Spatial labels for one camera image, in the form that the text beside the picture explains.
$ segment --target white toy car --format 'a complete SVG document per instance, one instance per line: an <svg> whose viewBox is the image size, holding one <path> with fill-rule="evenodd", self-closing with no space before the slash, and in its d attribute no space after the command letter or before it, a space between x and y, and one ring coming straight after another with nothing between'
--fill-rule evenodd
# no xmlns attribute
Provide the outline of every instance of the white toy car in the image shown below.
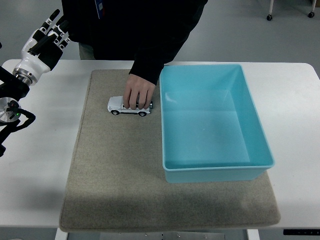
<svg viewBox="0 0 320 240"><path fill-rule="evenodd" d="M112 96L108 102L108 111L113 115L118 114L139 114L141 117L146 116L151 112L152 102L147 109L139 109L138 103L136 103L136 109L125 108L123 96Z"/></svg>

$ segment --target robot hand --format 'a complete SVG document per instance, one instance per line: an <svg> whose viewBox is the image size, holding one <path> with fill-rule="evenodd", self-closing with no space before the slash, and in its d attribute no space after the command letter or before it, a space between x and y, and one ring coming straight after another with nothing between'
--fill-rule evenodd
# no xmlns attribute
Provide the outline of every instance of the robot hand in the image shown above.
<svg viewBox="0 0 320 240"><path fill-rule="evenodd" d="M68 21L62 16L53 24L59 12L59 9L54 11L43 25L34 31L21 51L21 62L13 70L13 74L28 86L36 84L42 74L56 66L63 49L70 42L65 36Z"/></svg>

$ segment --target white table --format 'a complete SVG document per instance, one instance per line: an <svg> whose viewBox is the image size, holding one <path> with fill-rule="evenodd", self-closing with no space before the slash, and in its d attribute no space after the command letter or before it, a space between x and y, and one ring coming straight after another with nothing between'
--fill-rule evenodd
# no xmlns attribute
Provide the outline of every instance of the white table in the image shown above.
<svg viewBox="0 0 320 240"><path fill-rule="evenodd" d="M3 67L11 72L17 59ZM59 226L65 185L92 70L132 61L60 60L20 100L34 113L0 158L0 227ZM222 64L175 62L174 64ZM269 228L320 228L320 80L304 63L240 62L275 166L268 170L281 213Z"/></svg>

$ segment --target blue plastic bin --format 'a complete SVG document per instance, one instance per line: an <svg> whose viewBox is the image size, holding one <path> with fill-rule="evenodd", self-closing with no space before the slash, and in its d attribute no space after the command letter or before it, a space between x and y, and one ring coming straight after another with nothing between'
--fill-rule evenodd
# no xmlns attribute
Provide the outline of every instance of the blue plastic bin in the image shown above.
<svg viewBox="0 0 320 240"><path fill-rule="evenodd" d="M274 165L240 65L165 66L160 98L169 183L253 180Z"/></svg>

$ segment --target hand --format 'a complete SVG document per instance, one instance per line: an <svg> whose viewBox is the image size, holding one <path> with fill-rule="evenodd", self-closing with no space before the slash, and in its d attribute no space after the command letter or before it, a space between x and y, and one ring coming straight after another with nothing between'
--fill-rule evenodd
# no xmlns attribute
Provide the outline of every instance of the hand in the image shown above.
<svg viewBox="0 0 320 240"><path fill-rule="evenodd" d="M123 105L126 109L136 109L139 96L139 109L147 109L151 103L156 85L134 74L129 74L123 94Z"/></svg>

